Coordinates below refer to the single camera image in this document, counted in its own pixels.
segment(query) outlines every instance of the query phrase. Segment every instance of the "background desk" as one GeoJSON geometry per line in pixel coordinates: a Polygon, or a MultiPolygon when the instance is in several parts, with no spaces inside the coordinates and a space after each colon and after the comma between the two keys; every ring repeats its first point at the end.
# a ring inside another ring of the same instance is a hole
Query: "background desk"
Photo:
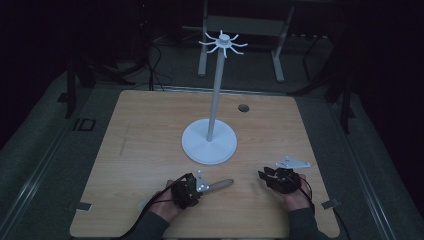
{"type": "Polygon", "coordinates": [[[286,211],[257,171],[288,155],[312,164],[297,172],[307,174],[312,186],[319,229],[337,236],[333,212],[320,207],[328,196],[294,99],[221,94],[217,118],[234,129],[238,148],[227,162],[204,166],[185,155],[181,135],[193,121],[209,117],[211,98],[207,93],[122,92],[81,198],[93,207],[75,214],[71,234],[121,236],[139,216],[142,199],[163,189],[167,179],[201,169],[209,184],[235,182],[186,209],[165,237],[285,237],[286,211]],[[240,112],[239,104],[250,111],[240,112]]]}

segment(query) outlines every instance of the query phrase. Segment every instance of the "stand base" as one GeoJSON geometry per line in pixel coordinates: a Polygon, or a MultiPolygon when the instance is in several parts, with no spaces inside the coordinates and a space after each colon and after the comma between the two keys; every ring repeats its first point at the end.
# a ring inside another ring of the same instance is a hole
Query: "stand base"
{"type": "Polygon", "coordinates": [[[227,161],[237,148],[237,137],[226,123],[215,120],[212,141],[208,142],[209,119],[200,119],[191,123],[182,136],[182,146],[193,161],[215,165],[227,161]]]}

